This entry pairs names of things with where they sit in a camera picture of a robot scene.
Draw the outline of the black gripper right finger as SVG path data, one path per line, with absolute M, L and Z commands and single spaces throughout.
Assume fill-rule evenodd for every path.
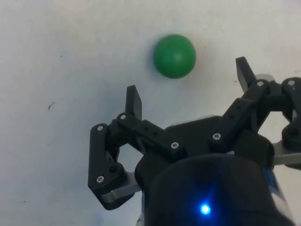
M 236 58 L 237 75 L 243 96 L 237 98 L 214 126 L 210 137 L 215 150 L 225 151 L 237 141 L 243 130 L 257 133 L 270 112 L 282 112 L 289 125 L 282 130 L 282 144 L 291 151 L 301 149 L 301 79 L 285 79 L 281 84 L 256 79 L 247 59 Z

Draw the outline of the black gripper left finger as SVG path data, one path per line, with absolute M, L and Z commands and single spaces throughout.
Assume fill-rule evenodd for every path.
M 187 156 L 180 138 L 142 119 L 142 101 L 136 86 L 127 87 L 125 111 L 109 125 L 90 130 L 88 187 L 106 210 L 119 208 L 144 187 L 118 161 L 126 144 L 146 156 L 159 157 L 170 164 Z

